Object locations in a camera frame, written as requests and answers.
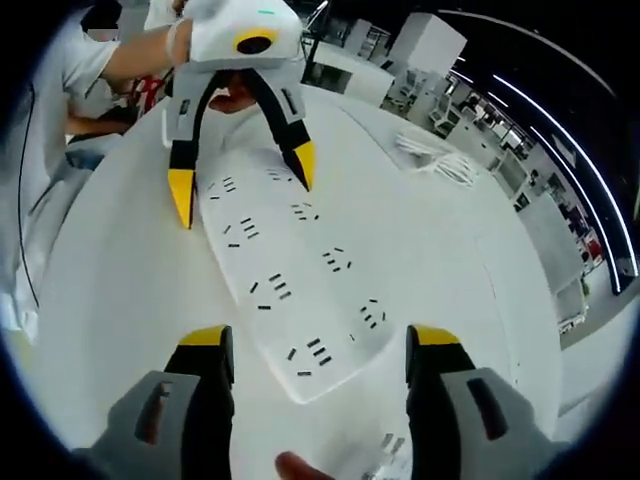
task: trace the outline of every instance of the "sleeve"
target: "sleeve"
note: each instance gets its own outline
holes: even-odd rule
[[[144,21],[144,29],[152,30],[165,25],[171,25],[178,20],[178,15],[173,9],[172,0],[151,0],[149,13]]]
[[[85,98],[109,63],[119,42],[97,42],[79,23],[68,25],[63,38],[63,86],[66,93]]]

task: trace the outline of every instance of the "ceiling light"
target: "ceiling light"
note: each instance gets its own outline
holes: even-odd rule
[[[454,75],[457,75],[458,77],[462,78],[463,80],[466,80],[469,83],[473,83],[473,80],[471,80],[469,77],[465,77],[461,73],[456,72],[453,68],[450,71],[451,71],[451,73],[453,73]]]
[[[493,93],[491,92],[487,92],[489,95],[491,95],[495,100],[497,100],[498,102],[500,102],[501,104],[503,104],[505,107],[509,108],[509,105],[507,105],[505,102],[503,102],[502,100],[500,100],[498,97],[496,97]]]
[[[589,155],[587,155],[587,152],[584,151],[584,149],[578,144],[578,142],[576,142],[576,140],[571,135],[569,135],[569,132],[567,132],[567,130],[562,125],[560,125],[560,123],[558,123],[558,121],[555,118],[553,118],[549,112],[547,112],[544,108],[542,108],[540,105],[538,105],[536,102],[534,102],[525,93],[521,92],[516,87],[511,85],[509,82],[507,82],[506,80],[503,80],[502,78],[500,78],[497,75],[494,75],[493,78],[495,78],[500,83],[502,83],[503,85],[509,87],[511,90],[516,92],[518,95],[520,95],[522,98],[524,98],[527,102],[529,102],[531,105],[533,105],[540,113],[542,113],[545,117],[547,117],[547,119],[551,123],[553,123],[556,126],[556,128],[558,128],[558,130],[560,130],[560,132],[562,132],[562,134],[567,138],[567,140],[569,140],[569,142],[571,142],[571,144],[575,147],[575,149],[578,152],[580,152],[580,154],[587,161],[587,165],[589,165],[589,167],[591,168],[591,170],[595,174],[596,178],[598,179],[598,181],[602,185],[602,188],[604,189],[604,192],[606,193],[607,198],[609,199],[609,202],[611,203],[611,206],[613,207],[613,210],[616,213],[616,216],[618,217],[618,223],[620,224],[620,227],[622,229],[622,234],[624,235],[624,238],[625,238],[625,241],[626,241],[626,244],[627,244],[627,249],[629,251],[629,259],[631,261],[631,268],[633,270],[633,276],[637,277],[638,276],[638,263],[636,261],[636,255],[635,255],[635,252],[633,250],[633,245],[631,244],[631,237],[629,236],[629,231],[627,230],[627,225],[625,224],[624,218],[622,217],[622,212],[620,212],[620,207],[618,207],[618,204],[616,203],[615,199],[613,198],[613,194],[611,193],[611,190],[609,190],[609,187],[605,183],[604,178],[602,178],[602,175],[600,174],[600,172],[598,171],[598,169],[594,165],[594,163],[591,160],[591,158],[589,158]]]
[[[587,193],[584,191],[584,189],[582,188],[582,185],[580,185],[580,182],[578,182],[578,179],[573,174],[573,170],[569,165],[567,165],[567,163],[565,162],[564,158],[560,155],[560,153],[558,153],[556,149],[551,146],[551,144],[547,141],[546,138],[542,136],[540,132],[538,132],[533,127],[531,127],[531,130],[533,131],[533,133],[535,133],[538,136],[538,138],[542,141],[542,143],[544,143],[547,146],[547,148],[556,156],[556,158],[560,162],[560,165],[562,165],[567,175],[573,179],[574,184],[578,187],[578,190],[580,190],[580,193],[582,194],[582,198],[584,199],[587,206],[589,207],[590,215],[595,219],[596,223],[598,224],[598,228],[600,229],[600,236],[602,237],[604,247],[606,248],[607,254],[609,256],[609,262],[614,263],[613,252],[611,251],[611,246],[609,245],[609,239],[607,238],[607,234],[604,233],[602,222],[600,222],[600,218],[596,214],[596,210],[593,207],[591,200],[589,200]],[[616,293],[620,293],[620,280],[618,279],[617,272],[616,272],[616,275],[613,276],[613,279],[615,283],[615,291]]]

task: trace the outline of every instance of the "table surface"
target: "table surface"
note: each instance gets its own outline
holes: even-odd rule
[[[44,279],[25,380],[67,446],[91,444],[109,407],[146,372],[163,369],[184,334],[220,323],[234,326],[234,478],[275,478],[273,459],[288,449],[335,473],[363,439],[407,438],[409,323],[455,332],[476,365],[518,389],[538,427],[552,434],[561,394],[556,318],[534,247],[495,180],[482,173],[466,189],[438,174],[411,173],[411,158],[394,146],[396,132],[411,124],[311,87],[304,97],[317,148],[313,204],[361,239],[379,291],[404,312],[392,345],[319,400],[288,399],[238,324],[199,216],[191,231],[179,225],[160,106],[90,178]],[[255,109],[208,112],[202,128],[209,134],[200,162],[220,149],[274,146]]]

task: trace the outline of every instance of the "cable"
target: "cable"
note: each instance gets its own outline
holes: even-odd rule
[[[29,91],[31,93],[31,105],[29,106],[29,118],[27,119],[27,129],[24,134],[24,142],[22,143],[22,156],[20,158],[20,171],[18,173],[18,235],[20,237],[20,256],[22,257],[22,264],[24,265],[24,272],[29,282],[29,288],[33,295],[33,300],[36,302],[36,307],[40,308],[40,302],[38,296],[33,288],[33,282],[31,281],[31,275],[29,274],[29,266],[27,265],[27,257],[24,253],[24,238],[22,233],[22,170],[24,167],[24,154],[27,149],[27,138],[29,137],[29,128],[31,128],[31,117],[33,117],[33,109],[36,104],[36,91],[33,88],[33,83],[29,83]]]

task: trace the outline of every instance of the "workstation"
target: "workstation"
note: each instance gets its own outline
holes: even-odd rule
[[[588,319],[584,284],[610,278],[593,206],[562,163],[579,161],[575,148],[474,90],[459,71],[468,40],[435,13],[389,33],[337,10],[320,38],[312,24],[329,2],[294,5],[299,24],[267,3],[304,29],[302,58],[292,43],[277,67],[238,68],[257,71],[280,110],[258,90],[242,111],[194,110],[229,64],[194,37],[170,96],[109,150],[65,215],[37,323],[3,325],[48,427],[70,450],[98,445],[113,406],[148,372],[169,373],[181,339],[227,325],[234,479],[276,478],[288,450],[335,478],[394,462],[410,478],[419,445],[405,334],[426,325],[515,392],[536,435],[561,437],[567,398],[604,381],[568,395],[561,338]],[[195,155],[180,142],[196,142]],[[391,444],[393,461],[377,458]]]

